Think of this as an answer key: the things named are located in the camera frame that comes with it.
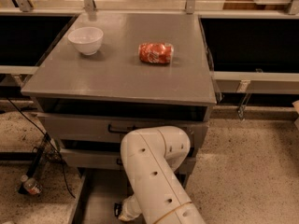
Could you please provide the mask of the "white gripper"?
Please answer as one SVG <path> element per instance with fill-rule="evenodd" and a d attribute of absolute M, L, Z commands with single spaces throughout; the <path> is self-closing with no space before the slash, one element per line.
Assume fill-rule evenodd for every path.
<path fill-rule="evenodd" d="M 120 221 L 129 222 L 138 218 L 142 214 L 136 196 L 133 194 L 124 199 L 121 203 L 121 213 L 118 216 Z"/>

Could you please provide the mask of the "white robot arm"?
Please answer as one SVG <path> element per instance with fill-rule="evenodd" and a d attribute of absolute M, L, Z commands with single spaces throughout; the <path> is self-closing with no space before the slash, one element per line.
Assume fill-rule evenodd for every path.
<path fill-rule="evenodd" d="M 175 171 L 190 150 L 178 127 L 132 131 L 121 141 L 121 160 L 134 194 L 121 204 L 119 220 L 143 217 L 147 224 L 206 224 Z"/>

